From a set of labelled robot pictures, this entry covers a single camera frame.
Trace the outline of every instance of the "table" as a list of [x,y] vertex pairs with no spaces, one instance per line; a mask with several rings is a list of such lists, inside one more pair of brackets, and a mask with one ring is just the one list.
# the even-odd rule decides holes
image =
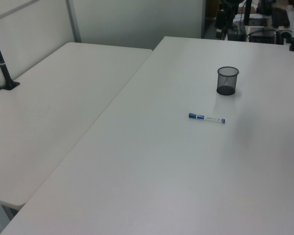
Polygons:
[[80,233],[294,235],[294,52],[165,37],[2,235]]
[[0,204],[29,200],[150,53],[68,43],[0,91]]

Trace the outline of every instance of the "blue pen cap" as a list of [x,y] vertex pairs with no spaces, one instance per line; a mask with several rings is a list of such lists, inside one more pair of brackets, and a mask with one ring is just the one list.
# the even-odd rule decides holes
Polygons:
[[189,117],[189,118],[196,118],[196,114],[191,114],[191,113],[189,113],[189,114],[188,114],[188,117]]

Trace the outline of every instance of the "black mesh pencil holder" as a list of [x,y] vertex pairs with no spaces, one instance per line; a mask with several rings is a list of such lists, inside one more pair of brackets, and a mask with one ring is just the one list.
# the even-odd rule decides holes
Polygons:
[[234,67],[222,67],[218,69],[217,92],[221,95],[234,94],[238,74],[239,70]]

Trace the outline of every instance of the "wall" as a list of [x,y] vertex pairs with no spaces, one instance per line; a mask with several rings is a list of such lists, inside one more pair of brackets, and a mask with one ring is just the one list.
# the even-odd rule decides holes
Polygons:
[[0,49],[12,79],[73,41],[65,0],[39,0],[0,19]]
[[201,38],[204,0],[70,0],[83,43],[154,49],[164,36]]

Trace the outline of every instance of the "pen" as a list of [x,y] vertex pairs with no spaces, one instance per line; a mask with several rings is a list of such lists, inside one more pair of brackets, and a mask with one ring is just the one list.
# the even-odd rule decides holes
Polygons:
[[194,119],[206,120],[206,121],[225,123],[225,119],[223,119],[223,118],[205,117],[203,115],[197,115],[197,114],[191,114],[191,113],[188,114],[188,117],[194,118]]

